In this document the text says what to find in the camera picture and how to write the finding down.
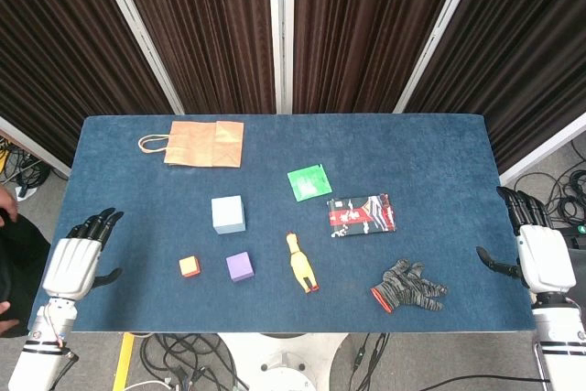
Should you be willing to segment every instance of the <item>white robotic hand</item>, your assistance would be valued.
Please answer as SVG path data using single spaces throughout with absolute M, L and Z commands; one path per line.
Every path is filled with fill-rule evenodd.
M 555 391 L 578 391 L 586 383 L 586 333 L 581 311 L 565 293 L 576 285 L 566 242 L 543 203 L 522 191 L 497 187 L 505 200 L 519 253 L 516 266 L 495 262 L 488 252 L 476 252 L 491 270 L 520 278 L 536 294 L 532 306 L 537 326 L 540 357 L 546 361 Z
M 103 248 L 116 222 L 124 215 L 108 208 L 71 229 L 57 243 L 43 288 L 49 303 L 37 313 L 15 371 L 8 383 L 9 391 L 54 390 L 59 380 L 79 357 L 66 347 L 66 339 L 77 318 L 75 302 L 92 288 L 114 282 L 122 273 L 116 268 L 105 277 L 95 271 Z M 68 359 L 58 373 L 62 358 Z

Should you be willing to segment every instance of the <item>dark brown curtain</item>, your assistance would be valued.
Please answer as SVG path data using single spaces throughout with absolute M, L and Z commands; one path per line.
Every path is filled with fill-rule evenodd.
M 135 0 L 187 113 L 273 113 L 269 0 Z
M 392 112 L 445 0 L 295 0 L 293 111 Z
M 505 171 L 586 112 L 586 0 L 461 0 L 407 111 L 483 114 Z
M 0 113 L 63 162 L 88 115 L 170 113 L 114 0 L 0 8 Z

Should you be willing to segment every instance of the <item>rubber chicken toy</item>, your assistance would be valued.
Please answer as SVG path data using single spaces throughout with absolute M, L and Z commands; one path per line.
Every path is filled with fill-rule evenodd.
M 293 273 L 299 284 L 305 290 L 305 293 L 315 292 L 320 288 L 315 276 L 313 275 L 313 269 L 309 264 L 308 258 L 299 249 L 299 242 L 297 235 L 294 233 L 287 233 L 287 244 L 289 245 L 289 252 L 291 253 L 291 267 Z

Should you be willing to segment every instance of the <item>green square package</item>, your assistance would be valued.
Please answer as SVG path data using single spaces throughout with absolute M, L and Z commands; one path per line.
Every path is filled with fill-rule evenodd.
M 328 177 L 321 164 L 291 171 L 287 173 L 287 176 L 297 201 L 304 201 L 331 192 Z

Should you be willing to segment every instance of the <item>person's hand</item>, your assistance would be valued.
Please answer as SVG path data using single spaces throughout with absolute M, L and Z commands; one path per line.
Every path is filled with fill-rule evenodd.
M 8 217 L 13 222 L 18 217 L 18 205 L 16 204 L 15 198 L 4 188 L 4 185 L 0 185 L 0 209 L 8 212 Z M 0 228 L 4 226 L 4 219 L 0 216 Z
M 10 303 L 8 301 L 0 302 L 0 315 L 10 309 Z M 7 330 L 12 329 L 18 324 L 18 320 L 0 320 L 0 336 Z

